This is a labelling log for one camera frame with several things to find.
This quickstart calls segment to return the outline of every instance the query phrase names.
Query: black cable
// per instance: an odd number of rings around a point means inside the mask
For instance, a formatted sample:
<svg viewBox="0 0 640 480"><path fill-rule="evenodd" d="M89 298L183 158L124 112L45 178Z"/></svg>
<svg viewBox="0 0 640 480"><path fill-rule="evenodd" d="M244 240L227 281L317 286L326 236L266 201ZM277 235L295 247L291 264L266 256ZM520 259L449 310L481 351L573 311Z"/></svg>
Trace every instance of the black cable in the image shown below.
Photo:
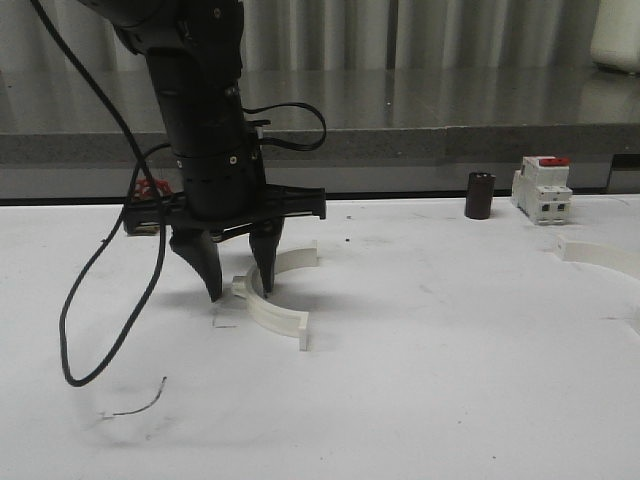
<svg viewBox="0 0 640 480"><path fill-rule="evenodd" d="M60 50L62 50L64 55L69 59L69 61L76 68L76 70L78 70L80 75L84 78L84 80L87 82L89 87L91 87L91 89L100 99L102 104L109 111L113 119L116 121L116 123L122 130L122 133L124 134L125 138L127 139L127 142L131 146L131 150L133 151L133 154L135 155L136 162L137 162L134 172L131 176L127 197L122 206L122 210L120 211L120 215L118 216L118 219L116 220L113 228L109 232L109 235L107 236L107 238L102 241L102 245L100 245L100 247L96 250L93 256L89 259L87 264L80 271L80 274L78 275L75 282L73 283L73 286L69 290L69 294L67 295L67 298L62 307L62 311L60 313L59 330L60 330L60 356L62 360L62 371L69 385L74 387L81 387L91 382L98 375L100 375L100 373L102 373L102 371L109 365L109 363L111 362L113 357L116 355L116 353L118 353L118 350L120 350L120 347L122 347L122 344L124 343L124 340L126 339L129 331L131 330L131 327L133 326L136 319L140 315L140 312L142 311L145 304L149 300L151 293L153 292L156 284L158 283L158 279L160 278L160 273L162 272L162 266L164 263L164 254L165 254L166 243L167 243L166 219L164 215L164 207L162 205L162 198L160 196L160 193L158 192L158 189L155 186L155 181L153 179L153 175L151 174L151 171L149 170L149 166L146 163L145 154L143 154L142 151L140 150L140 146L138 145L135 137L133 136L131 129L125 122L120 112L113 105L111 100L109 100L109 97L107 97L107 95L102 91L98 83L93 79L93 77L87 71L87 69L82 64L82 62L80 62L78 57L76 57L76 55L69 48L69 46L64 41L64 39L60 36L60 34L58 33L57 29L51 22L51 19L45 12L39 0L30 0L30 2L34 10L36 11L38 17L40 18L40 21L44 25L45 29L47 30L49 35L51 35L51 38L56 42ZM158 223L160 226L160 241L158 242L158 256L156 258L156 265L153 270L153 274L151 275L151 279L147 284L147 287L145 288L142 296L138 300L138 303L134 307L133 311L129 315L129 318L127 319L125 325L122 327L122 330L120 331L120 334L116 338L112 347L109 349L105 357L102 359L102 361L100 361L100 363L96 368L94 368L85 377L77 379L77 378L74 378L73 375L71 374L71 369L69 366L69 357L68 357L68 350L67 350L67 334L66 334L67 313L69 311L69 307L71 306L73 297L75 296L76 291L78 290L78 287L82 283L87 272L89 271L91 266L95 263L95 261L98 259L98 257L102 254L102 252L107 248L109 243L111 243L118 229L120 228L122 221L124 219L124 212L127 206L129 205L129 203L131 202L131 197L135 190L135 184L136 184L136 180L140 170L142 170L145 178L149 182L149 185L151 187L151 192L154 200L156 201L156 206L158 210Z"/></svg>
<svg viewBox="0 0 640 480"><path fill-rule="evenodd" d="M287 140L282 140L281 138L275 138L275 137L264 137L260 139L260 144L273 145L275 147L286 148L288 150L295 150L297 152L310 152L312 150L316 150L320 148L320 146L324 143L324 141L327 138L327 122L325 121L324 116L322 115L320 110L318 110L313 105L309 105L308 103L302 103L302 102L287 102L287 103L278 103L276 105L270 105L268 107L262 107L262 108L253 108L253 109L243 108L243 110L245 113L248 113L249 115L255 115L256 113L262 113L262 112L266 112L267 110L273 110L274 108L280 108L280 107L302 108L303 110L308 110L309 112L313 113L318 118L318 120L320 120L320 123L322 124L322 136L320 137L319 140L316 140L315 142L309 143L309 144L289 142Z"/></svg>

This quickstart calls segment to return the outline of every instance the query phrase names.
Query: metal surface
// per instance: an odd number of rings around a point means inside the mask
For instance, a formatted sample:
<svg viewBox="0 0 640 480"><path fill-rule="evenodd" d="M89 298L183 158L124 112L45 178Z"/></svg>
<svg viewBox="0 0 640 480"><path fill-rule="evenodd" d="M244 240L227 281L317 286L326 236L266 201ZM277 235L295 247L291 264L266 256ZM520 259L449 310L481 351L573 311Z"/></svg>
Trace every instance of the metal surface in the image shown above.
<svg viewBox="0 0 640 480"><path fill-rule="evenodd" d="M165 139L146 73L97 78L144 145ZM331 131L322 149L302 157L268 148L265 162L278 181L328 179L333 192L464 190L468 173L480 168L502 171L496 188L505 188L520 157L538 154L572 156L572 186L604 187L611 155L640 152L638 79L594 68L250 72L241 88L247 107L296 100L325 114ZM284 108L269 117L271 133L291 140L318 134L306 112ZM12 183L0 177L2 198L59 195L55 186L15 183L21 169L95 173L132 161L74 73L0 75L0 152L0 171L13 172ZM154 162L175 166L166 152Z"/></svg>

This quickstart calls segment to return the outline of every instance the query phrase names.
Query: arc-shaped part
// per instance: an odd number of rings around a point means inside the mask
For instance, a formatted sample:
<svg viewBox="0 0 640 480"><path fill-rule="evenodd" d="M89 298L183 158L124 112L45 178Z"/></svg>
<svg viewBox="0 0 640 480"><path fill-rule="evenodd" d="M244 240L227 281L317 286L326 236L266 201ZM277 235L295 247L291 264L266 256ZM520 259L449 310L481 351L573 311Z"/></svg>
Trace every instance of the arc-shaped part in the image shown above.
<svg viewBox="0 0 640 480"><path fill-rule="evenodd" d="M290 250L276 256L276 275L296 268L317 267L318 249L314 244L309 248ZM260 272L256 265L244 277L233 279L233 294L247 301L247 310L253 319L272 332L299 339L300 350L309 345L309 312L279 307L263 298L259 291Z"/></svg>
<svg viewBox="0 0 640 480"><path fill-rule="evenodd" d="M616 270L640 280L640 254L635 252L627 252L599 243L567 240L559 235L556 255L565 262L590 263ZM629 324L640 335L640 309L636 310Z"/></svg>

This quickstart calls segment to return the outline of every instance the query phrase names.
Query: curtain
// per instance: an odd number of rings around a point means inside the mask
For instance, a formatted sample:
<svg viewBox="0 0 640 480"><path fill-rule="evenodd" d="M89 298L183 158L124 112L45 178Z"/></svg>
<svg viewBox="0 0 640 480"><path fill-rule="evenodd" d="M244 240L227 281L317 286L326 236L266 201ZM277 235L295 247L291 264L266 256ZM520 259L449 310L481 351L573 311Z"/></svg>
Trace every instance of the curtain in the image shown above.
<svg viewBox="0 0 640 480"><path fill-rule="evenodd" d="M75 0L42 0L90 70L144 69ZM584 66L599 0L244 0L245 69ZM28 0L0 0L0 70L70 65Z"/></svg>

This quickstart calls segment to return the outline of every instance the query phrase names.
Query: small cylinder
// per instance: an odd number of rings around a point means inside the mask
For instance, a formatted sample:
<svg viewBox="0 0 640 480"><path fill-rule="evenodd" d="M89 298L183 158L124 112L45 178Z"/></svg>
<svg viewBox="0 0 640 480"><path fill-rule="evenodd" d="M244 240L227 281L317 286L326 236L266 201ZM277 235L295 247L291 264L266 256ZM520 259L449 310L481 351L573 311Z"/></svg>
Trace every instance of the small cylinder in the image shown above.
<svg viewBox="0 0 640 480"><path fill-rule="evenodd" d="M469 174L467 203L464 208L465 216L474 220L489 218L495 183L496 176L490 173L472 172Z"/></svg>

